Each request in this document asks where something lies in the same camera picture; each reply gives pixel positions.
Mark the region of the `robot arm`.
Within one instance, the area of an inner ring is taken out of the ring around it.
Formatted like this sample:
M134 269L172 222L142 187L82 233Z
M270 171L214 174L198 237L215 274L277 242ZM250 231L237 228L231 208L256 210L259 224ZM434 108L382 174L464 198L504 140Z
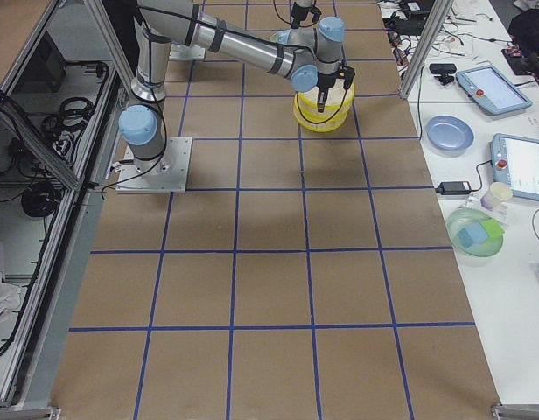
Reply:
M301 28L302 23L309 16L311 16L311 23L314 25L319 21L321 14L316 0L294 0L290 10L290 28Z
M118 129L135 179L163 191L301 184L302 133L292 107L324 100L349 75L343 24L292 29L280 44L251 35L190 1L110 4L133 77Z

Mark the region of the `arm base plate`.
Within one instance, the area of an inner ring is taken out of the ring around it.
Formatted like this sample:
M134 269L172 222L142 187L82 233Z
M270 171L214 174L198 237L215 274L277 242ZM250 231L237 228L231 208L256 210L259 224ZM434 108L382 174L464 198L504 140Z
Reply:
M127 145L124 158L132 163L121 167L115 189L119 193L184 193L192 147L190 137L169 137L164 156L156 164L156 160L135 160Z

